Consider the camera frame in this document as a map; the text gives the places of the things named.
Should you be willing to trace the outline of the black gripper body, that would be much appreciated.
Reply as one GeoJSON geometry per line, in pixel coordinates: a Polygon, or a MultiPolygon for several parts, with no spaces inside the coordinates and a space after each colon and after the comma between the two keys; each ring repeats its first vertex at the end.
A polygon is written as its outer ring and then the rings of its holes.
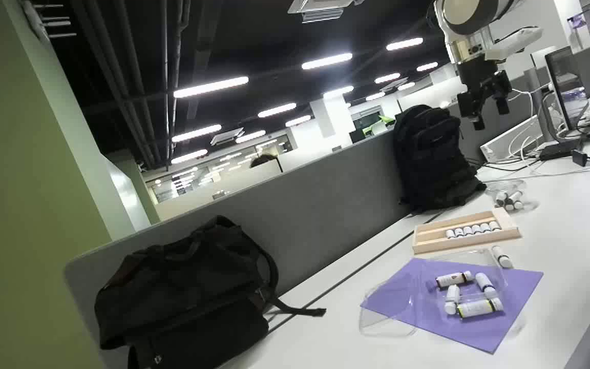
{"type": "Polygon", "coordinates": [[[495,62],[488,62],[484,56],[460,62],[457,66],[458,79],[464,85],[464,92],[457,96],[458,114],[463,117],[482,116],[488,99],[502,99],[511,92],[509,79],[495,62]]]}

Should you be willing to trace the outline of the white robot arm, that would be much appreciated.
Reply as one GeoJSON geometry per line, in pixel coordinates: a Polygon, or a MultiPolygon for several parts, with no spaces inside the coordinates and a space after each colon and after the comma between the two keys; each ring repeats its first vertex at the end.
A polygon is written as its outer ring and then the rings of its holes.
{"type": "Polygon", "coordinates": [[[486,130],[484,104],[495,100],[500,116],[508,116],[511,83],[502,63],[538,41],[543,29],[537,26],[517,28],[503,38],[491,35],[491,26],[511,13],[523,0],[431,0],[439,29],[451,63],[464,87],[457,95],[458,114],[472,121],[477,132],[486,130]]]}

